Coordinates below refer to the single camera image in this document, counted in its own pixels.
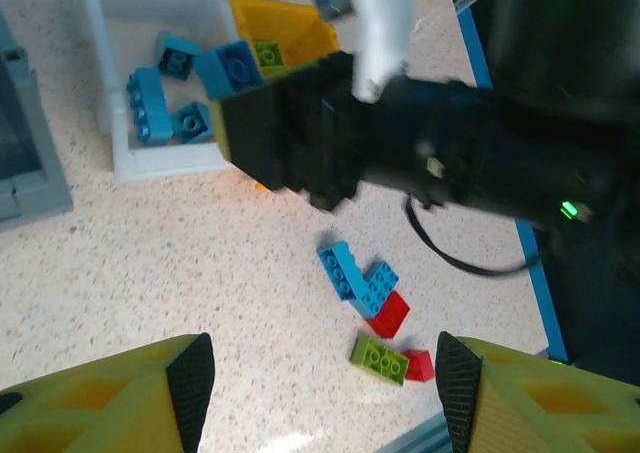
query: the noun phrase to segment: speckled countertop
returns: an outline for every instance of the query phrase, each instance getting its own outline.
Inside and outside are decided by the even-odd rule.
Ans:
[[[0,389],[207,331],[217,376],[201,451],[371,452],[440,405],[434,382],[394,388],[347,361],[366,329],[316,259],[325,230],[361,264],[380,255],[400,274],[412,311],[395,345],[434,351],[448,330],[531,353],[545,346],[528,277],[479,280],[448,267],[419,242],[398,193],[362,188],[334,216],[256,190],[237,171],[116,183],[76,30],[80,0],[1,1],[37,71],[75,210],[0,235]],[[450,0],[416,9],[430,16],[416,27],[413,74],[471,81]],[[354,25],[339,31],[353,48]],[[456,208],[423,221],[467,260],[522,256],[512,221]]]

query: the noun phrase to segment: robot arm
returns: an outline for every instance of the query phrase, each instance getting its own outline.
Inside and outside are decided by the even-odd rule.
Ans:
[[[596,12],[597,1],[606,6],[625,0],[593,0],[589,7]],[[519,18],[531,23],[544,1],[527,5]],[[640,21],[640,10],[633,11]],[[640,77],[640,65],[633,63],[638,55],[626,55],[626,65],[620,57],[614,65],[604,61],[593,53],[602,48],[599,37],[585,39],[589,30],[582,24],[576,44],[590,45],[583,52],[589,61],[568,73],[558,62],[566,66],[570,54],[551,41],[566,32],[550,25],[531,31],[531,50],[547,44],[555,55],[529,58],[519,45],[522,28],[514,27],[515,13],[509,13],[510,22],[499,29],[496,90],[410,79],[392,62],[378,76],[388,78],[380,81],[379,97],[359,95],[362,78],[374,69],[358,69],[361,53],[336,53],[220,102],[227,158],[271,190],[308,191],[311,204],[328,211],[353,198],[364,180],[404,191],[427,208],[456,203],[561,234],[604,225],[612,231],[612,257],[640,271],[640,150],[634,135],[640,105],[638,84],[622,81],[624,72]],[[629,15],[613,15],[611,23],[620,25],[619,18],[630,21]],[[565,27],[579,26],[567,21]],[[637,34],[638,28],[628,29]],[[509,31],[513,43],[505,38]],[[527,61],[517,62],[516,53]],[[581,78],[584,68],[601,80],[611,78],[600,82],[602,94]],[[536,71],[555,76],[535,77]],[[549,86],[555,80],[570,85],[569,97]]]

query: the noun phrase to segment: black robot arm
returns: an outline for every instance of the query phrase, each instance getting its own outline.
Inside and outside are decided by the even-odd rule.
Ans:
[[[220,102],[229,160],[271,190],[308,191],[327,211],[364,180],[425,207],[455,203],[559,232],[634,229],[628,125],[542,115],[492,90],[405,76],[365,104],[350,93],[352,64],[336,53]],[[616,242],[626,259],[633,236]]]

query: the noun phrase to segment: blue edge strip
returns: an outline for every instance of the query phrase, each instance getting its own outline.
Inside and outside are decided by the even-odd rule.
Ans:
[[[471,9],[467,8],[460,13],[458,15],[458,21],[460,22],[462,36],[467,46],[467,52],[471,60],[471,68],[473,69],[476,83],[478,86],[490,88],[492,84],[491,77],[489,76],[489,67],[487,66]],[[520,235],[520,242],[522,243],[525,258],[535,257],[535,255],[538,254],[538,245],[533,234],[533,228],[531,228],[531,225],[527,222],[520,220],[516,221],[516,227]],[[538,302],[538,309],[542,317],[542,324],[544,325],[547,341],[549,342],[547,354],[552,360],[568,363],[569,357],[564,346],[562,333],[560,332],[560,325],[558,324],[556,310],[553,306],[553,300],[551,299],[547,278],[544,274],[544,267],[541,263],[538,263],[531,268],[530,274],[531,283],[533,283],[533,290]]]
[[[374,453],[453,453],[442,412]]]

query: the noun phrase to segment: lego stud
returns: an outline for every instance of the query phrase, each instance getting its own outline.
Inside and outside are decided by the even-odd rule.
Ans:
[[[137,108],[142,104],[142,94],[138,90],[131,92],[131,102],[129,103],[131,108]]]
[[[138,129],[138,141],[146,143],[149,138],[151,138],[151,131],[149,130],[149,127],[147,125],[142,125]]]
[[[147,113],[144,108],[136,108],[136,111],[133,115],[133,122],[139,126],[144,122],[145,116],[147,116]]]
[[[270,50],[260,52],[260,62],[270,64],[276,61],[276,55]]]
[[[189,57],[185,53],[181,51],[173,51],[169,56],[169,60],[167,61],[165,68],[173,74],[178,74],[182,72],[184,64],[188,59]]]
[[[344,273],[342,272],[342,270],[340,268],[336,268],[336,269],[333,270],[333,278],[336,281],[344,280]]]
[[[248,83],[251,80],[251,73],[249,73],[249,68],[244,62],[231,58],[227,61],[227,67],[231,77],[238,83]]]
[[[171,115],[173,132],[183,144],[202,143],[213,138],[207,106],[198,101]]]
[[[134,88],[137,88],[138,80],[134,75],[129,75],[129,81],[127,83],[127,91],[131,92]]]
[[[185,130],[193,132],[202,128],[202,122],[195,116],[188,115],[182,120],[182,126]]]
[[[391,373],[394,375],[397,375],[398,373],[400,373],[400,364],[397,361],[394,361],[393,363],[391,363]]]
[[[193,69],[193,61],[200,55],[197,43],[161,31],[156,40],[156,67],[162,75],[185,81]]]
[[[376,364],[380,361],[380,353],[378,353],[376,350],[371,350],[369,352],[369,361],[373,364]]]

